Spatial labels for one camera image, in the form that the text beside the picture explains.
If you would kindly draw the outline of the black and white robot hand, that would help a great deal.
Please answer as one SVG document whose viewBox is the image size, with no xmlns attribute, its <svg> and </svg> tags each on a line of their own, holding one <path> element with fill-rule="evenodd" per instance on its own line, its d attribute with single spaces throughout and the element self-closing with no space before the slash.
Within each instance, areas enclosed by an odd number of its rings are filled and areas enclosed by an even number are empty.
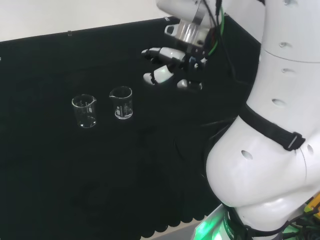
<svg viewBox="0 0 320 240">
<path fill-rule="evenodd" d="M 207 57 L 192 56 L 171 47 L 147 48 L 141 55 L 151 63 L 162 65 L 152 72 L 144 73 L 143 80 L 148 85 L 164 86 L 172 82 L 177 89 L 183 91 L 199 92 L 203 89 L 201 80 L 188 77 L 206 67 Z"/>
</svg>

